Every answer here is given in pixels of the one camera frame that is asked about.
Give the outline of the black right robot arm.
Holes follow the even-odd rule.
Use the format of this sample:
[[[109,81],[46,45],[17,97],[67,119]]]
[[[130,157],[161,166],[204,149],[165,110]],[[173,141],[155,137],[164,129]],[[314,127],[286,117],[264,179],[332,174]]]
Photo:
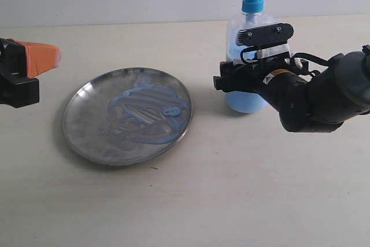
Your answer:
[[[329,60],[281,53],[237,65],[222,62],[213,84],[225,93],[258,94],[288,132],[333,132],[369,114],[369,45]]]

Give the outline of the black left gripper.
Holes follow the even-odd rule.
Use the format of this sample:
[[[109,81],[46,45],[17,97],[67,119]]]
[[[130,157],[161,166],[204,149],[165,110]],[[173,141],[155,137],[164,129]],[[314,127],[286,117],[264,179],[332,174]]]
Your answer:
[[[58,68],[57,46],[1,38],[1,104],[13,108],[39,102],[36,76]]]

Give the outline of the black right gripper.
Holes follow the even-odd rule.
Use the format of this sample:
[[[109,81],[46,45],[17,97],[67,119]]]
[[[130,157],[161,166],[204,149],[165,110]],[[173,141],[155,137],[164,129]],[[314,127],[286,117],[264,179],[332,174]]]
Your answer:
[[[220,63],[219,76],[213,77],[216,90],[225,93],[255,93],[277,111],[282,123],[308,123],[311,109],[308,82],[294,67],[274,58],[270,64]]]

